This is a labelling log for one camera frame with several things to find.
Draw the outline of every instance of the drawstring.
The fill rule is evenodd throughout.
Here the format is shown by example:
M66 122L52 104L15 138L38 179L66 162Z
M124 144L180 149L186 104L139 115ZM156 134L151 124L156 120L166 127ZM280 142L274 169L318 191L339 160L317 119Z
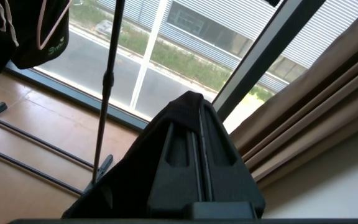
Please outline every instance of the drawstring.
M9 7L9 2L7 0L5 0L5 7L6 7L7 19L5 19L4 8L3 8L2 4L0 3L0 16L2 19L2 23L3 23L0 30L3 32L6 32L6 22L7 22L9 24L9 27L11 30L12 41L15 43L15 46L17 47L17 46L19 46L19 43L17 42L15 27L13 26L13 23L12 23L11 8Z

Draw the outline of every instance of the clothes rack base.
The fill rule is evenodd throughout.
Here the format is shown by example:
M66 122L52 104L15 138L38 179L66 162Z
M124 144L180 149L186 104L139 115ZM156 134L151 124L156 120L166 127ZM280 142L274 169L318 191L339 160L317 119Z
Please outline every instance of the clothes rack base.
M0 103L0 114L2 112L4 112L5 110L7 110L7 106L6 106L6 104L4 102L1 102ZM27 133L27 132L25 132L25 131L23 131L23 130L21 130L21 129L19 129L19 128L11 125L11 124L9 124L9 123L6 123L5 121L0 120L0 125L4 126L5 128L10 129L11 131L17 132L17 133L21 134L22 136L27 137L27 138L29 138L29 139L31 139L31 140L43 145L43 146L46 146L46 147L50 148L51 150L53 150L55 152L58 152L58 153L66 156L66 157L68 157L70 159L73 159L74 161L84 165L85 167L89 167L90 169L93 169L93 167L94 167L91 163L86 162L83 159L80 159L79 157L76 157L73 154L70 154L70 153L64 151L63 149L60 149L60 148L58 148L58 147L56 147L56 146L54 146L54 145L52 145L52 144L40 139L40 138L38 138L38 137L36 137L36 136L34 136L34 135L30 134L30 133ZM24 164L24 163L22 163L22 162L20 162L18 160L15 160L15 159L13 159L13 158L11 158L11 157L3 154L3 153L0 153L0 159L2 159L4 161L7 161L7 162L9 162L11 164L14 164L17 167L20 167L22 169L25 169L25 170L27 170L27 171L29 171L29 172L31 172L31 173L43 178L43 179L46 179L47 181L50 181L50 182L52 182L52 183L54 183L54 184L56 184L56 185L58 185L60 187L63 187L64 189L67 189L67 190L69 190L69 191L71 191L71 192L73 192L75 194L78 194L78 195L83 195L84 192L86 192L87 190L89 190L93 186L92 182L89 182L89 184L85 188L85 190L82 191L82 190L79 190L79 189L77 189L77 188L75 188L73 186L70 186L70 185L68 185L68 184L66 184L66 183L64 183L64 182L62 182L60 180L57 180L57 179L49 176L48 174L45 174L45 173L43 173L43 172L41 172L41 171L39 171L37 169L34 169L31 166L28 166L28 165L26 165L26 164ZM99 180L100 177L102 177L107 172L107 170L110 167L110 165L112 164L112 162L113 162L113 156L108 155L107 158L105 158L104 162L102 163L101 167L98 169L98 175L97 175L97 178L96 178L97 180Z

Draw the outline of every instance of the building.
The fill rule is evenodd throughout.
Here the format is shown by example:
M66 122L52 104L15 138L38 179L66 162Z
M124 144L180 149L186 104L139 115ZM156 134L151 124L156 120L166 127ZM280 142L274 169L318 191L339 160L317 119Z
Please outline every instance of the building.
M114 10L115 0L99 3ZM127 0L124 17L151 29L158 4L159 0ZM168 0L160 34L235 69L276 9L263 0ZM259 80L259 85L280 91L310 68L356 18L358 0L327 0Z

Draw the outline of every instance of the clothes rack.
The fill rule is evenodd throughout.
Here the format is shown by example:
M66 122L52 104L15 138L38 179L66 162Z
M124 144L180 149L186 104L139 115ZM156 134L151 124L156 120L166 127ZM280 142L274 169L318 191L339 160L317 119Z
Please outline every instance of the clothes rack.
M114 20L113 20L110 48L109 48L108 64L107 64L106 72L104 73L104 77L103 77L103 91L102 91L102 100L101 100L101 110L100 110L100 114L99 114L100 117L99 117L99 126L98 126L98 137L97 137L97 141L96 141L96 150L95 150L95 157L94 157L93 165L79 157L74 156L73 154L70 154L70 153L64 151L63 149L60 149L57 146L50 144L49 142L46 142L46 141L28 133L28 132L25 132L25 131L5 122L5 121L0 120L0 126L4 126L5 128L10 129L11 131L19 133L26 138L29 138L43 146L50 148L51 150L53 150L55 152L58 152L58 153L66 156L80 164L83 164L86 167L93 169L92 180L88 184L88 186L85 188L85 190L81 191L75 187L72 187L60 180L57 180L57 179L49 176L48 174L45 174L37 169L34 169L33 167L28 166L18 160L15 160L3 153L0 153L0 159L2 159L4 161L8 161L11 164L16 165L17 167L25 169L25 170L43 178L43 179L45 179L45 180L48 180L60 187L63 187L64 189L67 189L67 190L69 190L75 194L78 194L78 195L82 195L84 192L91 189L95 185L95 183L97 183L97 181L104 175L104 173L107 172L109 166L113 162L113 156L108 155L100 167L99 167L99 160L100 160L101 146L103 143L104 127L105 127L106 118L107 118L107 108L109 106L109 98L110 98L110 94L111 94L111 88L114 85L114 72L113 72L114 61L116 58L118 38L119 38L120 27L121 27L123 12L124 12L124 5L125 5L125 0L117 0L116 1L116 8L115 8L115 12L114 12ZM7 110L7 105L4 102L1 102L0 103L0 114L5 110Z

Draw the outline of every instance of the street curb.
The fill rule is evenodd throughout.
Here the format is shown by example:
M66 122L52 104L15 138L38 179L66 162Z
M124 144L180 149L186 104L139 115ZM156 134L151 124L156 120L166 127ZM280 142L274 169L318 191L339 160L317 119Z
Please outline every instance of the street curb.
M110 40L107 39L104 35L99 34L99 33L97 33L97 32L91 32L91 31L89 31L89 30L87 30L87 29L84 29L84 28L82 28L81 26L79 26L78 24L76 24L76 23L74 23L74 22L71 22L71 21L70 21L69 24L70 24L71 26L77 28L77 29L82 30L83 32L86 32L87 34L95 35L96 37L99 37L99 38L101 38L101 39L103 39L103 40L105 40L105 41L107 41L107 42L110 41ZM130 49L127 49L127 48L125 48L125 47L123 47L123 46L120 46L120 45L118 45L118 46L119 46L119 48L120 48L121 50L128 52L129 55L135 55L135 56L140 57L140 58L143 57L142 55L140 55L140 54L138 54L138 53L136 53L136 52L134 52L134 51L132 51L132 50L130 50ZM197 82L197 81L194 81L194 80L192 80L192 79L190 79L190 78L188 78L188 77L186 77L186 76L184 76L184 75L182 75L182 74L180 74L180 73L178 73L178 72L175 72L175 71L173 71L173 70L171 70L171 69L169 69L169 68L167 68L167 67L165 67L165 66L163 66L163 65L161 65L161 64L159 64L159 63L157 63L157 62L154 62L154 61L150 60L150 63L154 66L154 68L156 68L157 70L160 70L161 72L164 72L164 70L165 70L166 73L168 73L169 75L178 76L179 78L182 78L182 79L184 79L184 80L186 80L186 81L188 81L188 82L190 82L190 83L192 83L192 84L198 86L199 88L202 88L202 89L204 89L205 91L210 92L211 94L215 94L215 95L218 94L218 91L216 91L216 90L214 90L214 89L212 89L212 88L210 88L210 87L204 86L204 85L202 85L201 83L199 83L199 82Z

